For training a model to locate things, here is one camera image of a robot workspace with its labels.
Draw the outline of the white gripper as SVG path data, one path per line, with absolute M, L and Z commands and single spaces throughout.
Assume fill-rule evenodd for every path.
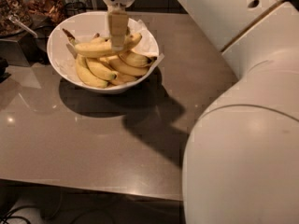
M 109 10 L 126 9 L 135 0 L 103 0 Z M 124 10 L 112 10 L 107 13 L 111 46 L 114 50 L 122 50 L 127 34 L 129 17 Z

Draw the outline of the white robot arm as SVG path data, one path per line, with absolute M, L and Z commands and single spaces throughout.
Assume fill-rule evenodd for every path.
M 238 78 L 186 145 L 186 224 L 299 224 L 299 11 L 286 0 L 178 1 Z

